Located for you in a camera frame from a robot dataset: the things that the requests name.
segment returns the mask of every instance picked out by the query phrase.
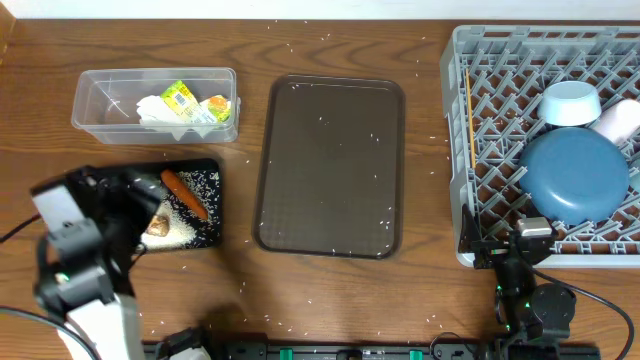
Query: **yellow packet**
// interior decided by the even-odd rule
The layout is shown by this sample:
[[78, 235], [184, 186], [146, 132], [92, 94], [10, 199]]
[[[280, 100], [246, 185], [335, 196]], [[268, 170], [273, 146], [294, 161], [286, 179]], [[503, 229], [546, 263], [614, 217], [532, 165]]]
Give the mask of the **yellow packet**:
[[186, 123], [215, 123], [216, 118], [204, 110], [189, 88], [178, 80], [160, 95], [162, 100]]

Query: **wooden stick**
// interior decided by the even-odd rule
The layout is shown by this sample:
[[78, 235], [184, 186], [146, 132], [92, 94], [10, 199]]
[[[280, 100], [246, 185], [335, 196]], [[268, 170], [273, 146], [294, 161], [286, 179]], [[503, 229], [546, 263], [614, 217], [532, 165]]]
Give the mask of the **wooden stick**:
[[471, 81], [469, 69], [465, 69], [467, 82], [467, 113], [469, 114], [469, 144], [471, 145], [471, 168], [476, 168], [476, 141], [475, 131], [473, 131], [473, 110], [471, 109]]

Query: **barcode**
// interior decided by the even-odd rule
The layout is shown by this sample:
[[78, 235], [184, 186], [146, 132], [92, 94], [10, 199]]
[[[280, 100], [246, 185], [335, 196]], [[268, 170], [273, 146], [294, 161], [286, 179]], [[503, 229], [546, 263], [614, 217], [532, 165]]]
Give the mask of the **barcode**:
[[182, 96], [182, 94], [180, 93], [176, 93], [176, 95], [174, 96], [174, 98], [176, 99], [176, 101], [178, 102], [178, 104], [184, 106], [187, 103], [187, 100]]

